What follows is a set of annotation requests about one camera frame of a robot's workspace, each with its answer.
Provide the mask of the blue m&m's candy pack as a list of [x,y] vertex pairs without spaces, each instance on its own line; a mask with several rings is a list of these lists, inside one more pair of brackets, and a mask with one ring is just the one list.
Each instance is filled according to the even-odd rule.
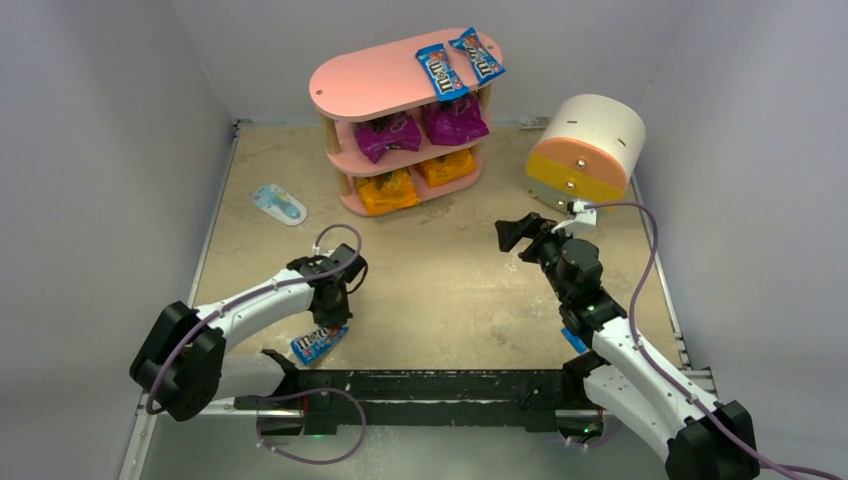
[[442,43],[430,45],[415,54],[440,102],[453,101],[469,93],[469,88],[452,68]]
[[348,327],[320,327],[295,338],[290,342],[290,346],[300,363],[309,366],[332,350],[348,332]]
[[505,67],[489,51],[474,27],[469,27],[458,38],[450,40],[449,45],[466,54],[479,87],[486,86],[506,72]]

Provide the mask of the orange gummy candy bag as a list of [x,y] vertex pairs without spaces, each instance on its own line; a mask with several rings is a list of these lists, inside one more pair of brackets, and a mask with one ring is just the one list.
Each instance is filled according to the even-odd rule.
[[430,188],[439,187],[465,177],[477,168],[470,149],[454,151],[417,165],[417,170]]
[[354,187],[368,215],[376,216],[416,206],[419,195],[407,168],[372,177],[357,177]]

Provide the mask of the purple grape candy bag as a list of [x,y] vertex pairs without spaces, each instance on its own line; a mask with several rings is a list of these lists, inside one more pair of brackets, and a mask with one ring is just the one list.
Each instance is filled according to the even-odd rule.
[[475,94],[427,104],[421,116],[425,133],[435,145],[459,146],[489,134]]
[[414,117],[399,112],[354,125],[354,138],[365,157],[376,164],[390,150],[417,152],[422,134]]

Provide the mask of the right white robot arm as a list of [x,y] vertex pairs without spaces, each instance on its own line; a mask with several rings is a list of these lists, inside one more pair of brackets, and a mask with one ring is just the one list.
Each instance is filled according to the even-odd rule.
[[761,467],[753,421],[737,401],[721,402],[695,385],[633,327],[602,286],[599,249],[576,237],[591,214],[556,223],[537,213],[495,223],[501,251],[539,265],[556,298],[564,335],[595,355],[578,377],[588,400],[616,416],[663,461],[670,479],[754,479]]

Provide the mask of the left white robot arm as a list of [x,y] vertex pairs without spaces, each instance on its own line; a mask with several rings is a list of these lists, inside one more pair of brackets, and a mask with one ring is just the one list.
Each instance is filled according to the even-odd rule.
[[145,410],[186,421],[210,402],[238,396],[224,389],[225,358],[251,336],[278,321],[310,313],[315,325],[293,349],[305,364],[323,351],[320,337],[341,338],[352,318],[349,297],[367,276],[368,263],[342,243],[321,254],[300,257],[264,282],[229,298],[190,307],[167,305],[131,363],[131,379],[148,395]]

